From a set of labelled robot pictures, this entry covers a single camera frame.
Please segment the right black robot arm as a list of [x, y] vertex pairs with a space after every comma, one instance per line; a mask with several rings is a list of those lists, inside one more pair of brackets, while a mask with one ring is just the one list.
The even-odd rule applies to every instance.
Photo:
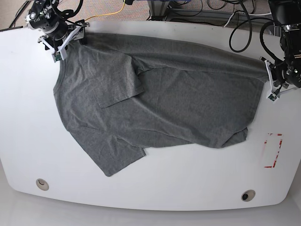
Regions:
[[86, 27], [90, 24], [84, 19], [72, 22], [83, 5], [81, 0], [76, 10], [58, 9], [58, 0], [35, 0], [25, 21], [32, 30], [40, 30], [43, 35], [38, 38], [45, 50], [50, 50], [54, 62], [67, 58], [67, 48], [71, 41], [79, 41], [81, 45], [87, 44]]

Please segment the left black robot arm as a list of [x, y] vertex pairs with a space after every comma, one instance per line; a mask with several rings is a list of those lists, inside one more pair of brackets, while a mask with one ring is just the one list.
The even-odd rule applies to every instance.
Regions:
[[[301, 87], [301, 2], [299, 0], [269, 0], [272, 18], [261, 27], [259, 38], [265, 52], [274, 60], [261, 57], [269, 77], [270, 93], [267, 99], [276, 101], [281, 95]], [[263, 34], [266, 28], [280, 29], [280, 47], [284, 59], [278, 58], [268, 49]]]

